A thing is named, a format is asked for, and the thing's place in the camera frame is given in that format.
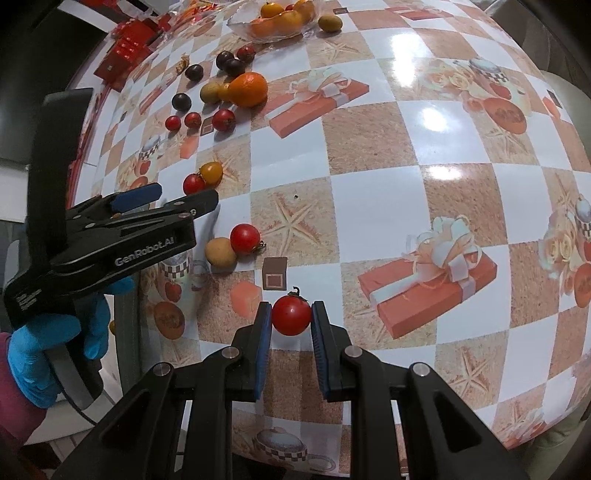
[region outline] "red fruit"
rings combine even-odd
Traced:
[[[166,130],[176,132],[179,128],[181,128],[181,119],[178,117],[178,115],[171,115],[164,122],[164,126],[166,127]]]
[[[240,223],[232,229],[230,243],[232,249],[241,255],[249,255],[264,245],[259,231],[248,223]]]
[[[205,188],[205,181],[196,173],[187,175],[183,181],[183,192],[185,195],[200,192]]]
[[[277,300],[271,309],[273,327],[287,336],[299,335],[312,321],[312,308],[300,297],[300,289],[294,290]]]
[[[199,128],[201,126],[201,115],[197,112],[187,113],[184,122],[187,128]]]
[[[236,50],[236,58],[244,63],[250,63],[255,59],[256,51],[250,45],[244,45]]]
[[[219,109],[212,117],[212,125],[219,132],[227,132],[236,126],[236,116],[227,108]]]

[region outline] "blue glove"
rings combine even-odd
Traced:
[[[100,292],[95,314],[89,319],[89,331],[84,339],[86,358],[102,358],[109,347],[111,311],[102,294],[126,293],[133,286],[134,281],[128,277]],[[80,331],[80,322],[76,317],[44,313],[37,315],[12,334],[8,344],[10,371],[18,388],[37,407],[51,407],[60,392],[43,351],[69,342]]]

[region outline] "gift box print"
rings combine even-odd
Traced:
[[[307,78],[291,82],[287,92],[270,99],[263,115],[281,138],[312,120],[369,92],[369,85],[344,77],[332,67],[312,70]]]
[[[496,264],[476,245],[469,221],[437,217],[416,249],[358,277],[393,338],[467,300],[496,278]]]

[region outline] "screw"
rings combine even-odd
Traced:
[[[349,345],[345,349],[345,354],[347,356],[352,357],[352,358],[357,358],[357,357],[361,356],[362,353],[363,353],[363,350],[361,350],[361,348],[359,348],[357,345]]]
[[[224,350],[222,350],[222,357],[227,359],[236,358],[240,355],[240,350],[235,346],[227,346]]]
[[[419,377],[426,377],[431,372],[431,368],[427,364],[419,362],[413,365],[413,372]]]
[[[166,362],[160,362],[152,367],[152,373],[157,377],[165,377],[170,373],[172,367]]]

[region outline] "pink sleeve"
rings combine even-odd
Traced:
[[[19,390],[8,366],[10,335],[0,333],[0,436],[15,452],[41,424],[47,410],[33,405]]]

